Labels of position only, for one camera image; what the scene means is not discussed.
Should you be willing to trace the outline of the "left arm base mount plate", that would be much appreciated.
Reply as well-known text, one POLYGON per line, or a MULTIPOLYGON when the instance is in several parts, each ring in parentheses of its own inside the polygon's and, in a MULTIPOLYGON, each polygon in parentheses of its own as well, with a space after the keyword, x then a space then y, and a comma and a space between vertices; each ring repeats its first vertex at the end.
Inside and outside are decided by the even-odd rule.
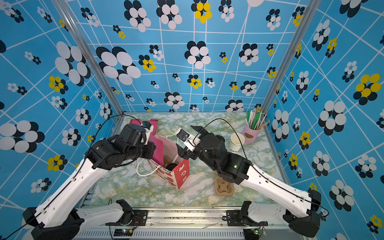
POLYGON ((145 226, 148 214, 149 211, 147 210, 133 210, 131 214, 123 216, 123 220, 119 220, 116 223, 106 223, 106 226, 145 226))

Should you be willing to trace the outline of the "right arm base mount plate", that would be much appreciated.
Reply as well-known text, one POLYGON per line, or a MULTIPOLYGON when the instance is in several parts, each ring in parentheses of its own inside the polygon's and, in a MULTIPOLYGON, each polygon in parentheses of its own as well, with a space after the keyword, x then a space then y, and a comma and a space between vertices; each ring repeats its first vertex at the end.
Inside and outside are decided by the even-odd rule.
POLYGON ((241 210, 228 210, 226 215, 222 216, 222 220, 227 222, 230 227, 266 227, 268 222, 255 222, 249 217, 246 217, 242 214, 241 210))

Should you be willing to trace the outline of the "single black coffee lid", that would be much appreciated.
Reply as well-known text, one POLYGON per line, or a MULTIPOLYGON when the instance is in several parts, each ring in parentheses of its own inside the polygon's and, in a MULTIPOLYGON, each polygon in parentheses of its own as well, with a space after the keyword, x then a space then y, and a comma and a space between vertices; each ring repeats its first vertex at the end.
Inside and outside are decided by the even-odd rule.
POLYGON ((174 168, 176 168, 178 165, 176 164, 176 163, 171 163, 171 164, 169 164, 169 165, 167 165, 166 166, 166 169, 168 170, 168 171, 173 171, 174 170, 174 168))

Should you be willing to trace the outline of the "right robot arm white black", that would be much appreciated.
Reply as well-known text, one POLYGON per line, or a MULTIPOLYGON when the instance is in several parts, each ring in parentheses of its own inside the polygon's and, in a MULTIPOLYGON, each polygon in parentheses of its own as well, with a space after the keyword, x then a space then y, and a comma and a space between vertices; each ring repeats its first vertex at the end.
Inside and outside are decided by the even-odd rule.
POLYGON ((223 137, 209 133, 201 126, 194 126, 193 129, 200 133, 200 137, 181 128, 176 132, 177 138, 185 145, 184 148, 177 147, 181 158, 200 159, 225 181, 265 195, 282 207, 276 215, 291 230, 309 238, 317 235, 322 218, 319 213, 322 195, 319 192, 302 191, 289 186, 268 175, 245 157, 227 151, 223 137))

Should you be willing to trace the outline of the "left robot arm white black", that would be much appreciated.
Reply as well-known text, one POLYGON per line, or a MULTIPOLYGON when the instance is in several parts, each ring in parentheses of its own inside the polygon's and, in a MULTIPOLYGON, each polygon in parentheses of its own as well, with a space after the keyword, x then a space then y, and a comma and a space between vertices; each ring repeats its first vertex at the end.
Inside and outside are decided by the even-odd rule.
POLYGON ((154 126, 149 122, 128 124, 119 135, 96 142, 79 167, 43 204, 23 213, 32 226, 30 239, 71 240, 78 233, 103 224, 127 226, 134 223, 132 207, 125 200, 104 207, 76 208, 89 189, 113 168, 124 167, 138 158, 151 159, 156 146, 149 141, 154 126))

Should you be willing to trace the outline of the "red white paper gift bag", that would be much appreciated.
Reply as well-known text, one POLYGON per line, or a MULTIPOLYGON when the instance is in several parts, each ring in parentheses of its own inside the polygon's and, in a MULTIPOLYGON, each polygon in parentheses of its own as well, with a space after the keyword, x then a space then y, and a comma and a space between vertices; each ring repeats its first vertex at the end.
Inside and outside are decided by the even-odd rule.
POLYGON ((154 155, 147 160, 152 171, 146 174, 137 172, 137 174, 141 177, 157 174, 174 188, 180 189, 190 176, 189 161, 179 156, 178 145, 170 139, 151 135, 149 141, 156 146, 154 155))

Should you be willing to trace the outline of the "brown pulp cup carrier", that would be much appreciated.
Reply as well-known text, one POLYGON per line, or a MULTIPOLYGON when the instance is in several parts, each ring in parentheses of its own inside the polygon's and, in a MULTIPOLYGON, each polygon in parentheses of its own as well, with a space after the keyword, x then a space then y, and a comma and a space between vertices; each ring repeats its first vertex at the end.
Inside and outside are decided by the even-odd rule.
POLYGON ((235 188, 233 183, 225 181, 217 176, 214 181, 215 193, 221 197, 230 197, 234 194, 235 188))

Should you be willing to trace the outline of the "single pink napkin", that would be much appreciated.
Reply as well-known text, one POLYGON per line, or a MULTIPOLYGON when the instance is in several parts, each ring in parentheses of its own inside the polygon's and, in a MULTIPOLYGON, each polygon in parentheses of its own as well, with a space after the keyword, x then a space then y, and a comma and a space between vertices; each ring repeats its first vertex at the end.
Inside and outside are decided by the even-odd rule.
POLYGON ((159 140, 156 135, 150 135, 149 142, 154 143, 156 149, 154 151, 154 155, 152 160, 156 162, 158 165, 164 165, 164 151, 163 151, 163 142, 159 140))

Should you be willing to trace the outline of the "white paper cup stack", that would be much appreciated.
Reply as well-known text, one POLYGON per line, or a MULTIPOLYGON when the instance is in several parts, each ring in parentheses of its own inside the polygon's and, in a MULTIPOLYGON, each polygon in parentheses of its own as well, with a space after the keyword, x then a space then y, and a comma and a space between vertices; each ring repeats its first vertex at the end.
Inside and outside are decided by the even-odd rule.
POLYGON ((237 153, 245 143, 245 137, 240 133, 233 133, 230 139, 230 152, 237 153))

